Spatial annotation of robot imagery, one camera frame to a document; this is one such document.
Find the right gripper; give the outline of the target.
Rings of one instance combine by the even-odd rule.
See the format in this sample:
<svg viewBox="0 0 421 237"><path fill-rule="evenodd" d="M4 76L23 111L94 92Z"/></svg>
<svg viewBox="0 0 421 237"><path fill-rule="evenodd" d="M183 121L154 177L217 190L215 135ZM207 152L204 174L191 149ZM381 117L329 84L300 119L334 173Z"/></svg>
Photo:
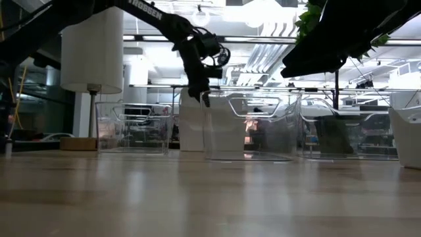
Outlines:
<svg viewBox="0 0 421 237"><path fill-rule="evenodd" d="M340 69L349 57L359 57L371 48L371 32L315 31L300 41L283 59L284 78Z"/></svg>

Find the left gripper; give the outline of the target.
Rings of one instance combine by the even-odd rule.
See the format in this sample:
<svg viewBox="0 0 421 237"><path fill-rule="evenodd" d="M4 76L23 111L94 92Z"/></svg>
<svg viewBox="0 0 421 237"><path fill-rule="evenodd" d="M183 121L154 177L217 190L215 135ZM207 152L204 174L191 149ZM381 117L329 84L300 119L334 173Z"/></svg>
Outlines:
<svg viewBox="0 0 421 237"><path fill-rule="evenodd" d="M206 107L211 106L209 77L221 78L220 65L205 65L202 58L213 57L221 51L216 36L194 36L174 44L172 50L178 51L187 76L188 95Z"/></svg>

